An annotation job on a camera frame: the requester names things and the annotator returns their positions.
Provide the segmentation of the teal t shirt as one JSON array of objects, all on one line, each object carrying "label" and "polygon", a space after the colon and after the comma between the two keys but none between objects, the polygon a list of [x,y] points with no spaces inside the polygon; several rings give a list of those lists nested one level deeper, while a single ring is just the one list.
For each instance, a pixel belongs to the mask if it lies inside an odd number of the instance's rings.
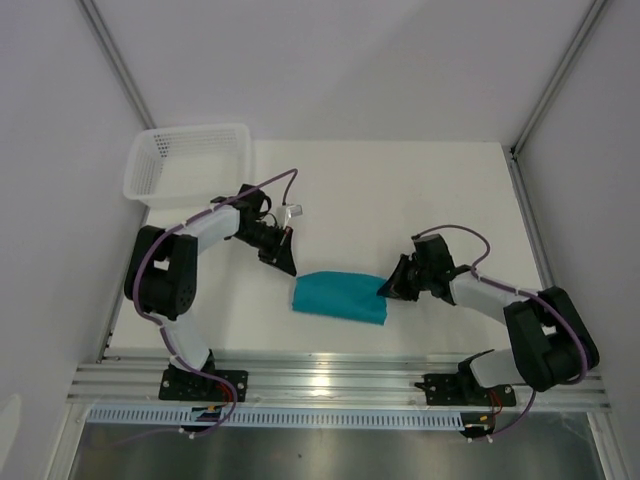
[{"label": "teal t shirt", "polygon": [[382,326],[386,299],[377,294],[383,278],[353,272],[318,271],[296,279],[291,308],[297,313]]}]

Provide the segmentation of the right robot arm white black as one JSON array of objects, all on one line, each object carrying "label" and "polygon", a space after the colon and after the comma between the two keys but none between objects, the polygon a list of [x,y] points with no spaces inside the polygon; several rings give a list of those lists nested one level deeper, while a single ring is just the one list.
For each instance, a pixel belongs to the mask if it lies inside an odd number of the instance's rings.
[{"label": "right robot arm white black", "polygon": [[479,403],[503,384],[536,392],[576,384],[599,365],[595,342],[564,289],[523,290],[481,274],[477,263],[457,265],[437,233],[412,241],[414,252],[400,256],[379,296],[417,301],[428,292],[503,324],[508,333],[509,348],[481,352],[459,365],[456,389],[464,401]]}]

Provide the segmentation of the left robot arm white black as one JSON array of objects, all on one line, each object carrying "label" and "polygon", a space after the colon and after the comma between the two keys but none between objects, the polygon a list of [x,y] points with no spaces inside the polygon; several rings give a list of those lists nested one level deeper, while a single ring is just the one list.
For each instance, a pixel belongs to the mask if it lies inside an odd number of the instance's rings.
[{"label": "left robot arm white black", "polygon": [[[234,197],[219,196],[204,211],[172,228],[145,226],[137,234],[124,284],[136,312],[154,323],[170,353],[170,366],[185,372],[182,388],[197,400],[216,390],[213,353],[200,337],[192,305],[197,293],[198,257],[216,244],[237,239],[257,250],[258,260],[291,277],[297,275],[290,222],[302,207],[271,199],[244,184]],[[269,215],[274,221],[269,224]]]}]

